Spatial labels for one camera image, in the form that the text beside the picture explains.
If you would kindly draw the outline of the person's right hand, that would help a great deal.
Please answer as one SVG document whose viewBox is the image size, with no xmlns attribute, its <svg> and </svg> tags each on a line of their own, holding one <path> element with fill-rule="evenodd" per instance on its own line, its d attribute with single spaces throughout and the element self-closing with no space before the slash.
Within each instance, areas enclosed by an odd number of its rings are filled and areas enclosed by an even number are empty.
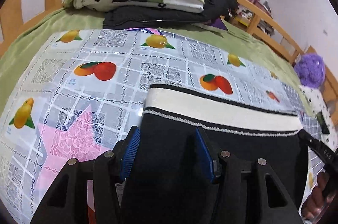
<svg viewBox="0 0 338 224">
<path fill-rule="evenodd" d="M 324 203 L 331 203 L 332 197 L 335 193 L 328 195 L 325 199 L 323 198 L 323 190 L 329 180 L 329 175 L 326 172 L 320 172 L 317 175 L 317 186 L 315 186 L 311 194 L 307 197 L 301 208 L 301 215 L 310 221 L 313 221 L 317 217 L 322 209 Z"/>
</svg>

